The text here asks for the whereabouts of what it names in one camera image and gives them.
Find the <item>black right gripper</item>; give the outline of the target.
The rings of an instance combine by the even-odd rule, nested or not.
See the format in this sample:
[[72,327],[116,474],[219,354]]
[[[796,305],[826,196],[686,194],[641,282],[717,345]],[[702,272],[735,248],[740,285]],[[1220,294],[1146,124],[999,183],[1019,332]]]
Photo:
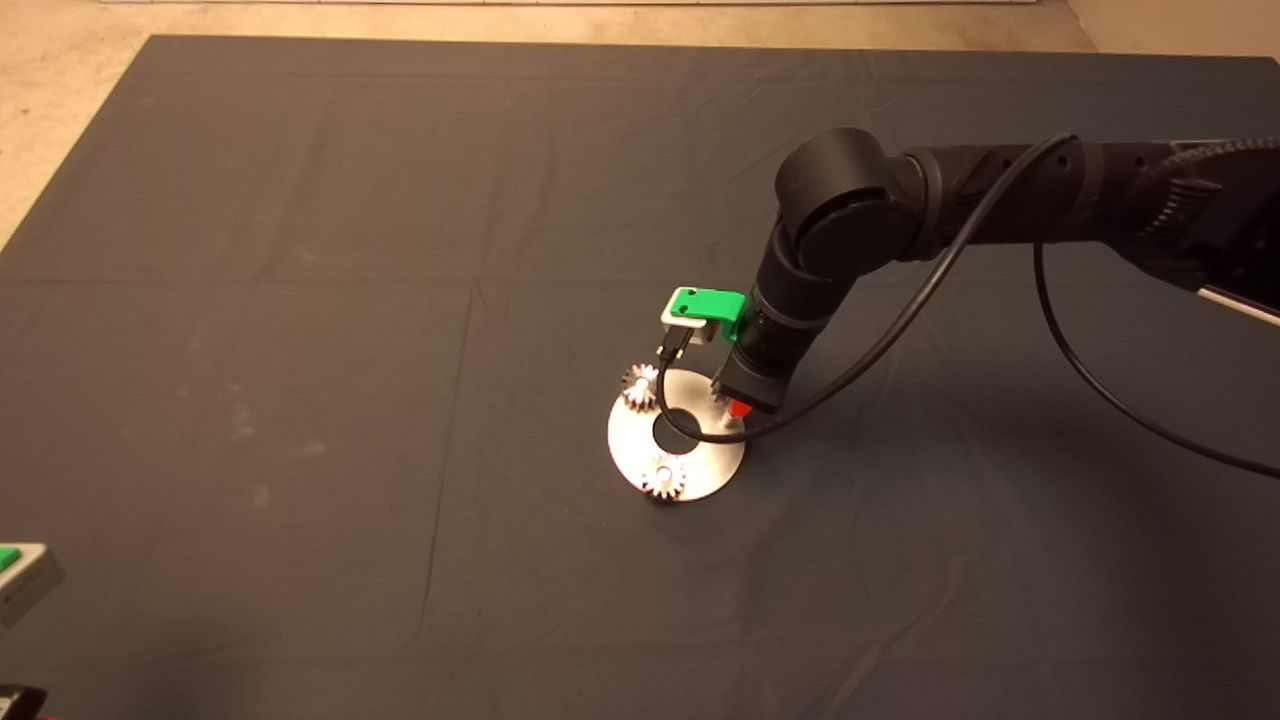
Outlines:
[[716,374],[717,392],[728,400],[727,418],[742,421],[753,409],[776,414],[785,405],[801,355],[786,345],[741,334]]

